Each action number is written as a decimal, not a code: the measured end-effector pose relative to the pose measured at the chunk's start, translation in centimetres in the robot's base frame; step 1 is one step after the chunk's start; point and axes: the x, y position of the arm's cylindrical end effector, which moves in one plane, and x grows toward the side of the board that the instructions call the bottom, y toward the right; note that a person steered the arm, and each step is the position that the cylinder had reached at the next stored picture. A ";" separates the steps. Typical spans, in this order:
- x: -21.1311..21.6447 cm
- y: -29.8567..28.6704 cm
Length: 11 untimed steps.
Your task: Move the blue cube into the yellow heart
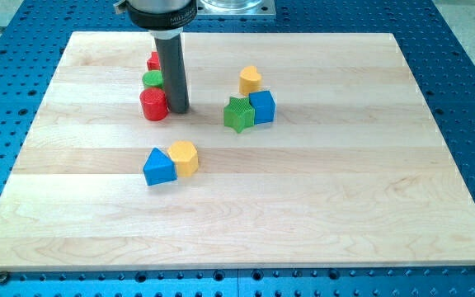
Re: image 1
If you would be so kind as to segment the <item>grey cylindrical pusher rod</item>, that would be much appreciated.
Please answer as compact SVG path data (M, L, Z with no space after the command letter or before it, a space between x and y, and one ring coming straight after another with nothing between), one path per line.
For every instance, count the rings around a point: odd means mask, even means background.
M170 112L185 114L190 107L181 36L169 40L156 39L163 88Z

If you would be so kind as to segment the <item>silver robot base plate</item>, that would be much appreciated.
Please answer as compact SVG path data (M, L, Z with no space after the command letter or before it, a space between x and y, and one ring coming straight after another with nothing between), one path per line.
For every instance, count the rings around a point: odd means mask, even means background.
M275 0L198 0L199 19L274 20Z

